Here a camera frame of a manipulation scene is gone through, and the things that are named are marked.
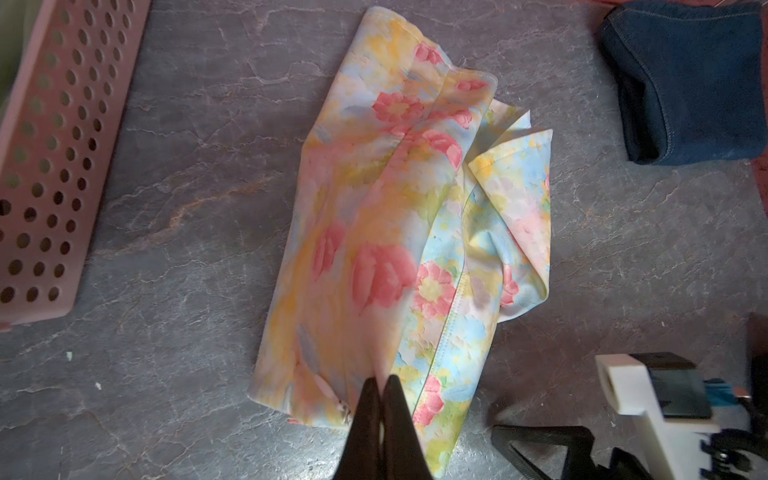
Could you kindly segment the pastel floral skirt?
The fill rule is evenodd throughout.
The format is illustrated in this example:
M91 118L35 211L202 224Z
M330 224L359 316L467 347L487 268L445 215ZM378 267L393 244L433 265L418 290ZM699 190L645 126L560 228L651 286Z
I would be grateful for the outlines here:
M345 428L396 375L445 474L498 324L549 294L553 133L401 15L368 9L302 146L250 398Z

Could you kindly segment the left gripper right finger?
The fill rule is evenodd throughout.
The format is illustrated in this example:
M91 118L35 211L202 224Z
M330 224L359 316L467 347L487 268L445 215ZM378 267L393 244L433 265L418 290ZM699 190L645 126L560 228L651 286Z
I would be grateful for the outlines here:
M391 375L382 395L383 472L389 480L432 480L405 394Z

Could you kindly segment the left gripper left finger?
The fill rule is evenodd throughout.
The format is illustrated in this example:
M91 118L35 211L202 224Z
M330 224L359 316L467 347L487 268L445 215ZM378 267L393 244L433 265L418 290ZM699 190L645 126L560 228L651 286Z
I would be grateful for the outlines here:
M381 476L381 399L375 377L367 379L333 476L334 480L376 480Z

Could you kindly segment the blue denim skirt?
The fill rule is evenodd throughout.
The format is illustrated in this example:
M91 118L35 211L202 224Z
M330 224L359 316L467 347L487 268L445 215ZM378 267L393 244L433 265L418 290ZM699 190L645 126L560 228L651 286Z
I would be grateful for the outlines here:
M759 3L630 1L607 13L597 37L617 82L630 161L679 166L762 154Z

